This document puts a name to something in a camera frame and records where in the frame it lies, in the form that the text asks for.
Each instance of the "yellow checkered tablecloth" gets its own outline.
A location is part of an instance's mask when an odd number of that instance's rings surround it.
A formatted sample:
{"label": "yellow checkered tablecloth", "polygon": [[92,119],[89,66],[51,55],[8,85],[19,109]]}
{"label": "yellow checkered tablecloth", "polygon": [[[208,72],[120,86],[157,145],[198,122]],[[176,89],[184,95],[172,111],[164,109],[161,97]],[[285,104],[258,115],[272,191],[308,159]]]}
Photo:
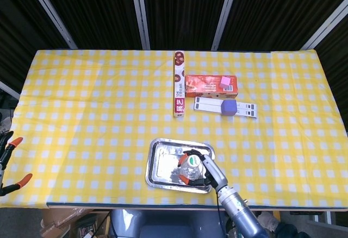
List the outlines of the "yellow checkered tablecloth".
{"label": "yellow checkered tablecloth", "polygon": [[235,74],[258,118],[174,118],[173,51],[38,51],[14,113],[6,206],[215,205],[145,182],[157,137],[205,142],[250,205],[348,207],[348,138],[315,51],[185,52],[187,74]]}

